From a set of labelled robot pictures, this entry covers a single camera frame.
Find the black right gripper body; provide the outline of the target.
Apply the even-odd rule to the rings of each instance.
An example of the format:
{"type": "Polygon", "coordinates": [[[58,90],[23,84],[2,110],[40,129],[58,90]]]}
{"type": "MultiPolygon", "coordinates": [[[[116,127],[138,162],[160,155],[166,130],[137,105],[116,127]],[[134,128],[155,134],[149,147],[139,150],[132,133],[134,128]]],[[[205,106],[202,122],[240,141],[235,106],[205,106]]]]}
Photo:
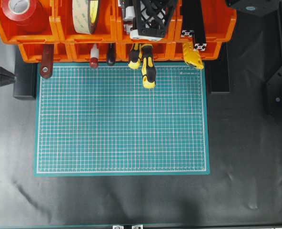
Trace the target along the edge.
{"type": "Polygon", "coordinates": [[[132,40],[160,41],[165,38],[176,0],[133,0],[134,17],[130,31],[132,40]]]}

